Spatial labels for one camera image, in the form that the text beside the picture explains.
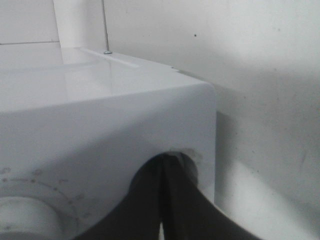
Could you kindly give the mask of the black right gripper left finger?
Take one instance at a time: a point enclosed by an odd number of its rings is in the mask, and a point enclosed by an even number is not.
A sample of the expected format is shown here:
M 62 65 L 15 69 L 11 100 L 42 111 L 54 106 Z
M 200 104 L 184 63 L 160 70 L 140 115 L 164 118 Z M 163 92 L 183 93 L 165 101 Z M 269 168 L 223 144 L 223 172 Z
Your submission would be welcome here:
M 132 179 L 124 199 L 77 240 L 157 240 L 163 155 L 148 160 Z

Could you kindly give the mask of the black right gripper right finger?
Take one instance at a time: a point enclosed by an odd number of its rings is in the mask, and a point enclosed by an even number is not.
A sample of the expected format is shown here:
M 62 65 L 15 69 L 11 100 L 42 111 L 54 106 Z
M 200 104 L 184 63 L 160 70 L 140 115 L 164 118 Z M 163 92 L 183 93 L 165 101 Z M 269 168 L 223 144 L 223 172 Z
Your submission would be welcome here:
M 166 240 L 248 240 L 250 233 L 215 208 L 177 157 L 162 158 L 162 224 Z

